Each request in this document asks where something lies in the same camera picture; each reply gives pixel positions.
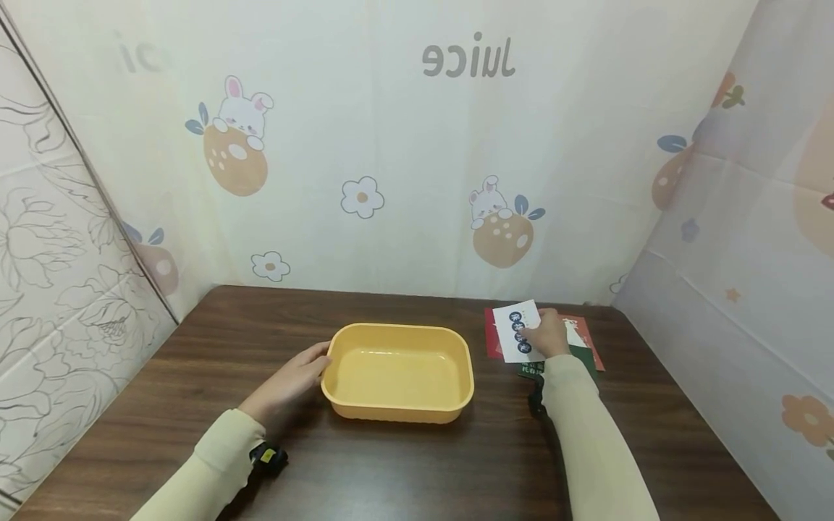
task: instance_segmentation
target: hand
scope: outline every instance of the hand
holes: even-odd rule
[[[296,354],[255,389],[238,409],[266,425],[269,417],[279,409],[321,383],[321,373],[330,365],[330,357],[324,356],[329,346],[330,342],[319,342]]]
[[[568,348],[568,332],[565,321],[552,308],[540,309],[541,324],[538,328],[524,328],[519,333],[531,346],[536,348],[545,358],[552,358],[560,354],[570,354]]]

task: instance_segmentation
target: yellow plastic basin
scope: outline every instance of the yellow plastic basin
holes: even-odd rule
[[[469,346],[447,328],[354,323],[328,355],[321,389],[345,418],[448,423],[475,391]]]

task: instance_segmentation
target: brown tabletop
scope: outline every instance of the brown tabletop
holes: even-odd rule
[[[530,380],[486,357],[498,302],[224,286],[209,293],[23,505],[23,519],[126,519],[211,423],[282,363],[354,322],[452,328],[469,343],[475,396],[448,425],[346,420],[312,393],[275,425],[290,464],[250,480],[224,514],[262,519],[568,519],[552,430],[528,411]],[[587,319],[605,362],[600,395],[662,519],[775,519],[628,320]]]

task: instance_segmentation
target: rabbit illustration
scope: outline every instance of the rabbit illustration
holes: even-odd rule
[[[496,176],[484,179],[484,187],[480,192],[473,190],[470,193],[470,204],[472,205],[473,230],[484,226],[484,219],[491,213],[498,213],[498,217],[502,219],[508,219],[513,215],[513,211],[507,208],[504,196],[498,191]]]
[[[220,104],[220,112],[212,124],[225,133],[237,128],[247,134],[246,143],[253,150],[264,149],[264,115],[273,107],[268,94],[255,93],[244,97],[244,86],[235,76],[226,78],[226,99]]]

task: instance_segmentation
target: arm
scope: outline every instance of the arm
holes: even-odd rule
[[[659,519],[637,463],[585,365],[570,354],[565,324],[554,309],[540,310],[525,337],[547,359],[542,403],[553,420],[576,521]]]
[[[264,427],[246,413],[226,411],[133,521],[216,519],[246,486],[252,472],[249,451],[264,441],[264,434]]]
[[[216,519],[246,486],[249,451],[264,441],[270,416],[319,381],[330,342],[297,354],[240,404],[223,413],[194,447],[188,461],[132,517],[133,521]]]

